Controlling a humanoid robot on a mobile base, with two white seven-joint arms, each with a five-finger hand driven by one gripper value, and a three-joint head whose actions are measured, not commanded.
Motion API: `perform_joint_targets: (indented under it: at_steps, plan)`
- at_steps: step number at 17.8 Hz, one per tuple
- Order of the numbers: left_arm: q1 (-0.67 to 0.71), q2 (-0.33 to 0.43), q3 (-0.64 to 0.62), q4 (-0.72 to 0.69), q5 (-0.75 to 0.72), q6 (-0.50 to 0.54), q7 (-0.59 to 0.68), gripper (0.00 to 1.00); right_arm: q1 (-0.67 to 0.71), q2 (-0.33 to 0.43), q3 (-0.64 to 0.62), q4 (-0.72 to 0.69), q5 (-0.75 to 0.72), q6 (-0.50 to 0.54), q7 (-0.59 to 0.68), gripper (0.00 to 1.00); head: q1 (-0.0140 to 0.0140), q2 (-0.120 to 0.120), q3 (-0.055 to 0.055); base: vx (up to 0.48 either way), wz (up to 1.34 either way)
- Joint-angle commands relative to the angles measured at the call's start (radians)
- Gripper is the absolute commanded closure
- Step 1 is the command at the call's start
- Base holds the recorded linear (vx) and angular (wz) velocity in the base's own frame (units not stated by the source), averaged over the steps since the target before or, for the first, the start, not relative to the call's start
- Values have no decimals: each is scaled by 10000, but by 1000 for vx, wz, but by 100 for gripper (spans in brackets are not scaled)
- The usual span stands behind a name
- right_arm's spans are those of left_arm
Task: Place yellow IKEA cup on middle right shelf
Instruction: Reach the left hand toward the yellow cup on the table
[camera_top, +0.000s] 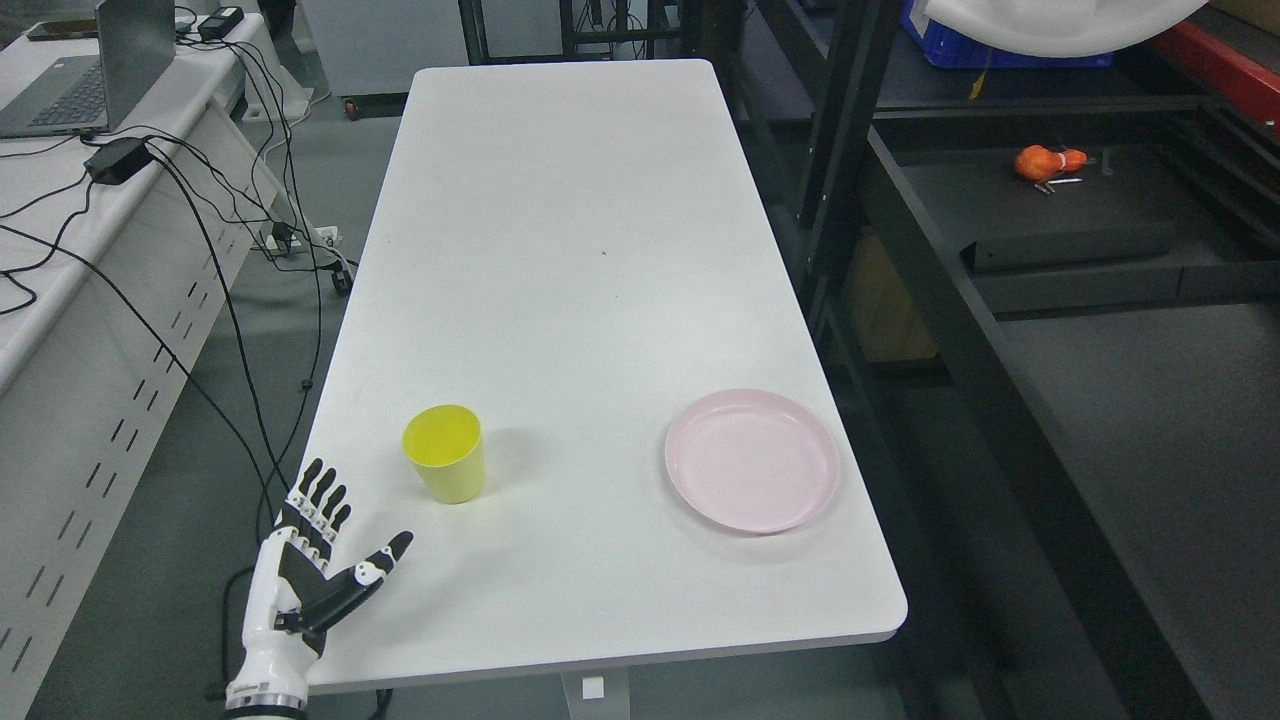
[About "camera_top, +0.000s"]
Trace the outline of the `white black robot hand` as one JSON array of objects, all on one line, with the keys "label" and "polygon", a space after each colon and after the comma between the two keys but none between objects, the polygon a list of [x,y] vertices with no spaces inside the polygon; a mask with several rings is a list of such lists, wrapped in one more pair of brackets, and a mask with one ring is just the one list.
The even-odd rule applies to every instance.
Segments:
[{"label": "white black robot hand", "polygon": [[227,685],[225,706],[284,705],[307,714],[310,669],[329,630],[365,603],[413,542],[403,530],[348,568],[333,548],[352,515],[348,488],[320,457],[300,474],[261,542],[244,607],[244,661]]}]

